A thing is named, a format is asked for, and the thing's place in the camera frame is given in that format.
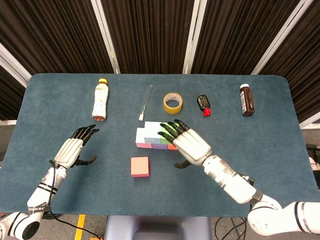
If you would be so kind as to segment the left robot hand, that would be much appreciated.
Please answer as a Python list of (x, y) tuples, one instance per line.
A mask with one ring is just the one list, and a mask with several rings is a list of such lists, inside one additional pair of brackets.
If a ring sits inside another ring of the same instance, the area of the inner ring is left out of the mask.
[(93, 155), (89, 160), (81, 160), (80, 153), (92, 135), (99, 131), (95, 127), (96, 125), (92, 124), (78, 128), (60, 147), (53, 159), (54, 164), (65, 169), (92, 164), (97, 159), (96, 155)]

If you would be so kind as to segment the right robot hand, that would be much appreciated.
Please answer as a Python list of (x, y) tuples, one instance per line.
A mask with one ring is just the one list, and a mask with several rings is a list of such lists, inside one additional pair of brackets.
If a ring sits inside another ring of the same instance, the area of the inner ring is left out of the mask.
[(157, 134), (168, 142), (185, 157), (182, 163), (175, 163), (177, 169), (184, 169), (190, 165), (200, 166), (212, 154), (212, 147), (192, 128), (179, 119), (159, 124), (165, 131)]

